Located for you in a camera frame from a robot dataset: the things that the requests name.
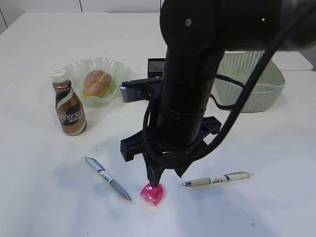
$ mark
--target pink object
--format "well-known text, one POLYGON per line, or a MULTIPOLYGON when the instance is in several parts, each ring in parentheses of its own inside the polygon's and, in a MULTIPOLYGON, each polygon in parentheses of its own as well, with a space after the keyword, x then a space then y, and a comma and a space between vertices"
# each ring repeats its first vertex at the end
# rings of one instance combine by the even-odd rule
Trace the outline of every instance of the pink object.
POLYGON ((140 192, 140 196, 150 205, 156 206, 162 199, 163 187, 158 184, 154 187, 151 183, 147 184, 140 192))

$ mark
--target pen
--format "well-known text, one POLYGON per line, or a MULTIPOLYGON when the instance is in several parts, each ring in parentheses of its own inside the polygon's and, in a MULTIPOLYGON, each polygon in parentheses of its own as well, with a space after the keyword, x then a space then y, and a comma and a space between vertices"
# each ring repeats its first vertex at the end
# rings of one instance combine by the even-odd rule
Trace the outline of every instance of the pen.
POLYGON ((85 161, 90 165, 90 167, 96 171, 102 178, 105 179, 105 181, 108 182, 108 184, 111 185, 112 188, 114 188, 115 191, 117 191, 118 194, 120 194, 123 198, 132 201, 132 199, 129 197, 127 191, 124 190, 124 188, 121 187, 121 185, 118 184, 117 181, 115 181, 110 175, 108 175, 105 172, 105 169, 102 167, 102 165, 99 164, 95 159, 89 158, 87 156, 84 157, 85 161))
POLYGON ((239 180, 239 179, 248 179, 252 176, 254 176, 254 173, 237 172, 237 173, 225 174, 222 177, 214 178, 214 179, 205 178, 205 179, 192 180, 192 181, 183 183, 183 186, 195 187, 195 186, 208 185, 208 184, 217 184, 217 183, 229 182, 229 181, 239 180))

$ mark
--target white bottle cap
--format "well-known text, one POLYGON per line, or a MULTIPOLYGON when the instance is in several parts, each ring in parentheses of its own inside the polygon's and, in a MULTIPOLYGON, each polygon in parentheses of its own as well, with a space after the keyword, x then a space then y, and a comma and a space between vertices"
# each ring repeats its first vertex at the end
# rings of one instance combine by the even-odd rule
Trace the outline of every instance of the white bottle cap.
POLYGON ((65 81, 69 80, 65 69, 59 69, 59 70, 52 71, 51 79, 52 79, 53 83, 63 83, 65 81))

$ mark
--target coffee bottle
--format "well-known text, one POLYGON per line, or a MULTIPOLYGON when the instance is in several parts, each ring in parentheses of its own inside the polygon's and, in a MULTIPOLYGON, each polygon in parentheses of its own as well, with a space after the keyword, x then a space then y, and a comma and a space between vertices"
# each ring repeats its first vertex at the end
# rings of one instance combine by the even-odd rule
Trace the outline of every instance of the coffee bottle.
POLYGON ((64 69, 51 74, 56 92, 56 113, 63 131, 69 136, 81 134, 87 127, 83 105, 71 87, 64 69))

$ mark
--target bun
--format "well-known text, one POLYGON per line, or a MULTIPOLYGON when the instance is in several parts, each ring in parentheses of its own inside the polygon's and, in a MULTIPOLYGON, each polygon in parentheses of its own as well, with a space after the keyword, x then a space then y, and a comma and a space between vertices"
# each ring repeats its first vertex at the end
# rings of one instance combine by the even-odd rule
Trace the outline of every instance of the bun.
POLYGON ((83 83, 83 97, 101 97, 110 87, 112 76, 102 70, 95 70, 89 73, 83 83))

